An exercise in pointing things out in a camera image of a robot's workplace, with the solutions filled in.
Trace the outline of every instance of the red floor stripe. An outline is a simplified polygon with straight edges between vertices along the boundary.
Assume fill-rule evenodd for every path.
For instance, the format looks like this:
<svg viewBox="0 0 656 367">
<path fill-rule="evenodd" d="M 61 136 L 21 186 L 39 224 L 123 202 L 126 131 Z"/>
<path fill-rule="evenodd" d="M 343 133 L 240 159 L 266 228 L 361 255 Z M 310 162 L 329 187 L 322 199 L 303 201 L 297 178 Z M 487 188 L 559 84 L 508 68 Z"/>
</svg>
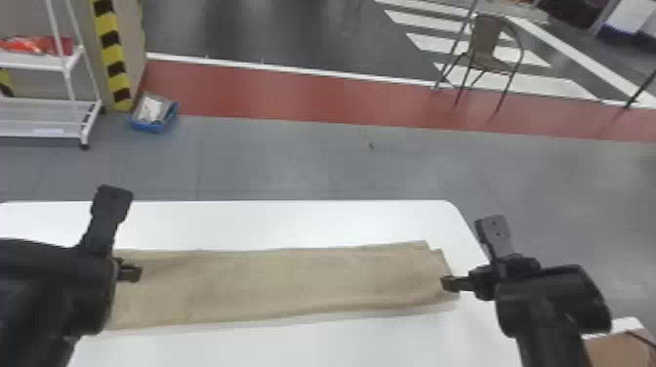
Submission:
<svg viewBox="0 0 656 367">
<path fill-rule="evenodd" d="M 596 102 L 454 90 L 169 61 L 149 61 L 144 90 L 182 113 L 420 127 L 579 139 L 656 142 L 656 110 Z"/>
</svg>

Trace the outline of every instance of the crosswalk stripes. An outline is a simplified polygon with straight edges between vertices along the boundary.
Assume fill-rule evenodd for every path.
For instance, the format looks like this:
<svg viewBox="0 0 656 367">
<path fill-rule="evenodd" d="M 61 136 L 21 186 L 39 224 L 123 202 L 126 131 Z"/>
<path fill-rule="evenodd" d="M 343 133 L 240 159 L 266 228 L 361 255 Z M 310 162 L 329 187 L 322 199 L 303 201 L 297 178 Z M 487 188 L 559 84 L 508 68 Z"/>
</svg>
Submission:
<svg viewBox="0 0 656 367">
<path fill-rule="evenodd" d="M 465 19 L 467 10 L 447 5 L 421 1 L 421 0 L 375 0 L 385 10 L 388 17 L 404 28 L 406 36 L 427 57 L 433 61 L 437 69 L 442 68 L 447 61 L 447 55 L 451 50 L 453 42 L 457 37 L 462 22 L 454 19 Z M 421 29 L 438 31 L 442 36 L 420 34 Z M 465 29 L 466 35 L 471 35 L 470 28 Z M 469 47 L 467 36 L 459 42 L 456 55 L 461 54 Z M 513 40 L 508 34 L 502 33 L 501 39 Z M 514 63 L 519 50 L 512 46 L 497 46 L 495 56 L 509 63 Z M 519 72 L 511 85 L 511 91 L 522 94 L 535 94 L 543 96 L 554 96 L 569 99 L 581 99 L 597 101 L 598 97 L 568 78 L 554 77 L 552 66 L 540 58 L 534 52 L 525 50 L 524 65 L 531 65 L 531 70 L 537 73 Z M 465 66 L 457 65 L 448 75 L 448 82 L 460 85 L 466 71 Z M 473 71 L 470 76 L 471 83 L 479 71 Z M 499 74 L 488 73 L 484 75 L 475 85 L 475 88 L 501 91 L 506 87 L 508 77 Z"/>
<path fill-rule="evenodd" d="M 448 54 L 453 45 L 453 39 L 427 36 L 424 34 L 407 33 L 408 38 L 420 50 L 431 51 L 442 54 Z M 456 55 L 462 54 L 470 46 L 469 41 L 460 41 L 456 47 Z M 497 46 L 494 51 L 494 56 L 499 60 L 515 63 L 519 60 L 519 49 L 515 47 Z M 535 55 L 532 51 L 525 51 L 524 60 L 522 63 L 528 63 L 537 66 L 550 67 L 549 63 L 544 61 L 539 56 Z"/>
<path fill-rule="evenodd" d="M 392 20 L 400 24 L 412 25 L 421 28 L 443 30 L 453 33 L 458 33 L 462 25 L 461 22 L 455 20 L 444 20 L 444 19 L 438 19 L 433 17 L 418 16 L 416 14 L 401 13 L 393 10 L 385 10 L 385 13 L 387 13 L 387 15 Z M 471 33 L 472 32 L 470 31 L 470 28 L 466 27 L 465 34 L 469 35 Z M 508 41 L 513 40 L 512 37 L 510 37 L 508 34 L 505 33 L 501 35 L 501 38 Z"/>
<path fill-rule="evenodd" d="M 435 67 L 441 69 L 442 63 L 435 63 Z M 449 82 L 460 86 L 467 71 L 466 66 L 456 65 L 449 74 Z M 478 76 L 480 71 L 473 70 L 468 78 L 469 86 L 473 79 Z M 503 91 L 508 83 L 508 76 L 500 74 L 485 74 L 478 82 L 475 88 L 488 89 L 493 91 Z M 596 101 L 597 97 L 588 92 L 585 88 L 576 84 L 573 80 L 554 78 L 550 76 L 522 74 L 518 72 L 514 75 L 511 84 L 511 91 L 531 95 L 544 95 L 554 97 L 565 97 L 570 99 Z"/>
</svg>

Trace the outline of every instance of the white floor stripe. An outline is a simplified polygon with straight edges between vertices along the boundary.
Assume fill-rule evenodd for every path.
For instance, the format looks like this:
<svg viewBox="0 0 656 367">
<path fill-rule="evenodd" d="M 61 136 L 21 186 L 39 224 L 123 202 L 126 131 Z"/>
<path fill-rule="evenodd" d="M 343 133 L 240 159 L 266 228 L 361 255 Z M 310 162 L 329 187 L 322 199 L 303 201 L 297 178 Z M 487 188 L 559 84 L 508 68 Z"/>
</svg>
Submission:
<svg viewBox="0 0 656 367">
<path fill-rule="evenodd" d="M 442 5 L 442 4 L 436 4 L 436 3 L 429 3 L 429 2 L 426 2 L 426 1 L 418 1 L 418 0 L 376 0 L 376 2 L 383 3 L 383 4 L 389 4 L 389 5 L 395 5 L 395 6 L 402 7 L 402 8 L 418 9 L 418 10 L 425 10 L 425 11 L 429 11 L 429 12 L 448 14 L 450 16 L 457 16 L 457 17 L 463 17 L 463 18 L 467 16 L 467 9 L 456 8 L 456 7 L 451 7 L 451 6 L 448 6 L 448 5 Z"/>
<path fill-rule="evenodd" d="M 619 91 L 626 94 L 627 100 L 629 99 L 629 96 L 632 96 L 633 93 L 637 91 L 638 86 L 636 84 L 630 82 L 629 80 L 625 79 L 621 75 L 617 74 L 615 71 L 609 69 L 608 67 L 604 66 L 603 64 L 594 60 L 593 58 L 587 56 L 586 54 L 568 45 L 567 43 L 559 40 L 558 38 L 548 33 L 546 30 L 533 24 L 529 20 L 524 20 L 516 17 L 509 17 L 509 19 L 514 23 L 516 23 L 517 25 L 524 28 L 527 32 L 533 34 L 537 38 L 541 39 L 542 41 L 546 42 L 547 44 L 549 44 L 559 52 L 566 55 L 571 60 L 575 61 L 582 67 L 586 68 L 587 70 L 598 76 L 601 80 L 605 80 L 606 83 L 612 85 L 613 87 L 617 88 Z M 637 100 L 641 104 L 647 104 L 652 107 L 656 107 L 656 97 L 654 97 L 648 92 L 642 92 L 642 94 Z"/>
<path fill-rule="evenodd" d="M 254 69 L 254 70 L 269 70 L 269 71 L 279 71 L 279 72 L 287 72 L 293 74 L 328 76 L 328 77 L 344 78 L 344 79 L 385 82 L 385 83 L 392 83 L 392 84 L 417 85 L 423 87 L 432 87 L 432 85 L 435 83 L 432 80 L 395 78 L 390 76 L 358 74 L 353 72 L 320 70 L 320 69 L 311 69 L 311 68 L 304 68 L 304 67 L 273 65 L 273 64 L 266 64 L 266 63 L 205 59 L 205 58 L 197 58 L 191 56 L 179 56 L 179 55 L 160 54 L 160 53 L 146 53 L 146 56 L 148 57 L 149 60 L 157 60 L 157 61 L 173 61 L 173 62 L 196 63 L 196 64 L 213 65 L 213 66 L 247 68 L 247 69 Z M 442 83 L 440 86 L 443 88 L 451 88 L 451 85 L 448 83 Z"/>
<path fill-rule="evenodd" d="M 387 13 L 388 16 L 397 23 L 419 26 L 422 28 L 443 30 L 453 33 L 458 33 L 462 25 L 460 21 L 444 20 L 444 19 L 433 18 L 433 17 L 424 17 L 415 14 L 395 12 L 392 10 L 385 10 L 385 13 Z M 471 34 L 471 33 L 472 32 L 470 28 L 467 26 L 465 28 L 465 34 Z M 506 33 L 502 33 L 501 38 L 511 41 L 513 40 L 513 38 Z"/>
<path fill-rule="evenodd" d="M 442 64 L 436 63 L 435 67 L 441 70 Z M 449 82 L 454 86 L 460 86 L 467 71 L 466 66 L 456 66 L 448 76 Z M 478 76 L 480 71 L 472 70 L 468 78 L 467 86 L 469 86 L 473 79 Z M 485 74 L 476 83 L 475 88 L 491 89 L 495 91 L 503 91 L 506 88 L 508 76 L 500 74 Z M 553 78 L 550 76 L 530 75 L 517 73 L 511 84 L 511 91 L 518 93 L 525 93 L 531 95 L 555 96 L 565 97 L 569 99 L 581 99 L 597 101 L 598 98 L 592 93 L 588 92 L 585 88 L 576 84 L 569 79 Z"/>
<path fill-rule="evenodd" d="M 448 54 L 453 45 L 453 39 L 427 36 L 424 34 L 408 33 L 407 36 L 420 50 L 432 51 L 442 54 Z M 460 41 L 456 48 L 456 55 L 460 55 L 467 50 L 470 46 L 469 41 Z M 494 56 L 502 61 L 515 63 L 519 59 L 519 49 L 514 47 L 497 46 L 494 51 Z M 544 61 L 533 52 L 526 50 L 524 53 L 523 63 L 538 65 L 543 67 L 550 67 L 549 63 Z"/>
</svg>

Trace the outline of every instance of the yellow and black striped pillar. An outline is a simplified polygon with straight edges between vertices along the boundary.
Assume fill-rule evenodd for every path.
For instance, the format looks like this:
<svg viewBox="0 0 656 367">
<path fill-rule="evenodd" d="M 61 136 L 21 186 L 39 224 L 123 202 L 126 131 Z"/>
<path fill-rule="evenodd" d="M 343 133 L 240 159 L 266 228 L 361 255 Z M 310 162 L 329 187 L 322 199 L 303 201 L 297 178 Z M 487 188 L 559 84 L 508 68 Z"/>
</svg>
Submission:
<svg viewBox="0 0 656 367">
<path fill-rule="evenodd" d="M 107 76 L 107 87 L 114 108 L 127 111 L 132 108 L 130 78 L 126 69 L 125 53 L 118 33 L 118 20 L 112 0 L 91 0 L 94 24 L 101 45 L 101 61 Z"/>
<path fill-rule="evenodd" d="M 2 67 L 0 67 L 0 93 L 5 97 L 14 96 L 12 78 L 9 76 L 9 72 Z"/>
</svg>

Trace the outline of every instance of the white wall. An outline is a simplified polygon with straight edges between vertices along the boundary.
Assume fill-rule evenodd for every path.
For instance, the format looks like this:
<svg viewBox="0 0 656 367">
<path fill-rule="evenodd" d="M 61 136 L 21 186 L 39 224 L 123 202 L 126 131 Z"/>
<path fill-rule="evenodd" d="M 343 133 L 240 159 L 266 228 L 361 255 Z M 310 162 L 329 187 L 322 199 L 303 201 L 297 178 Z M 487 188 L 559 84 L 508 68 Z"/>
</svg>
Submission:
<svg viewBox="0 0 656 367">
<path fill-rule="evenodd" d="M 647 33 L 656 38 L 656 12 L 649 17 L 645 24 L 642 25 L 640 32 Z"/>
<path fill-rule="evenodd" d="M 653 0 L 622 0 L 606 24 L 627 33 L 637 33 L 656 10 Z"/>
</svg>

